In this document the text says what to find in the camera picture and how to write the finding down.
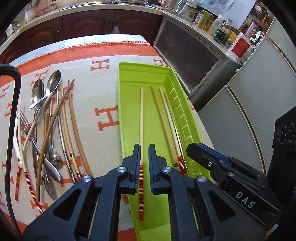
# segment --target green tray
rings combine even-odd
[[[139,221],[138,194],[130,195],[128,199],[137,240],[169,241],[171,238],[168,197],[167,195],[153,195],[150,189],[149,144],[155,144],[157,155],[164,157],[167,164],[172,167],[151,86],[155,88],[156,98],[161,105],[169,128],[159,92],[160,87],[168,97],[177,123],[189,176],[204,175],[210,178],[210,175],[208,170],[186,155],[186,147],[193,142],[200,143],[201,138],[191,107],[176,74],[171,68],[164,66],[118,63],[118,111],[123,157],[131,156],[134,144],[139,143],[141,86],[144,87],[144,221]]]

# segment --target metal fork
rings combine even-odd
[[[20,121],[22,123],[22,127],[24,129],[24,132],[26,133],[26,135],[28,135],[29,130],[31,128],[31,124],[22,111],[20,113]],[[31,138],[31,142],[32,142],[34,148],[36,149],[36,151],[40,155],[41,151],[38,148],[38,146],[36,145],[34,138],[32,136],[30,138]],[[46,170],[48,171],[48,173],[50,174],[50,176],[52,177],[52,179],[59,183],[61,181],[61,175],[60,175],[59,171],[54,167],[54,165],[51,164],[47,158],[44,158],[43,164],[44,164]]]

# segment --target table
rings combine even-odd
[[[11,63],[22,74],[20,93],[22,111],[31,122],[33,121],[34,110],[28,110],[28,107],[31,104],[32,86],[36,80],[42,79],[46,85],[49,76],[55,70],[61,71],[61,80],[65,88],[68,85],[68,80],[75,79],[72,91],[75,116],[84,152],[94,177],[105,175],[109,170],[120,166],[122,162],[117,100],[117,64],[120,61],[166,66],[154,48],[143,37],[120,34],[80,37],[57,42],[27,53]],[[5,160],[7,154],[6,146],[13,88],[14,82],[10,77],[0,77],[0,113],[2,114],[0,143],[3,146],[3,151],[0,153],[1,160]],[[65,102],[65,105],[74,152],[78,159],[80,171],[85,174],[74,139],[68,101]],[[213,147],[198,114],[193,105],[191,103],[190,105],[202,141]],[[38,131],[38,140],[42,139],[42,131]],[[57,126],[54,126],[54,140],[56,150],[62,155]],[[35,189],[31,159],[32,151],[31,144],[29,144],[26,152],[26,166],[33,189]],[[0,176],[4,176],[6,165],[2,161],[0,166]],[[40,213],[30,195],[23,173],[20,178],[19,201],[15,201],[16,171],[17,161],[13,152],[10,178],[12,205],[16,220],[18,220],[19,227],[23,231]],[[67,168],[63,167],[59,171],[62,181],[61,183],[54,183],[57,197],[60,197],[72,186]],[[2,181],[0,183],[0,208],[9,219],[4,193],[5,187],[4,181]],[[42,209],[46,210],[53,202],[45,192],[44,187],[41,186],[40,205]],[[118,231],[118,240],[136,240],[128,199],[125,195],[122,196],[120,205]]]

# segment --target metal grate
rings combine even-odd
[[[204,43],[181,26],[165,19],[155,47],[180,76],[191,93],[218,58]]]

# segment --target white bottle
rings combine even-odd
[[[223,20],[224,20],[223,16],[219,15],[219,17],[215,20],[215,22],[213,23],[213,26],[209,30],[209,32],[208,32],[209,35],[214,36],[214,33],[221,26]]]

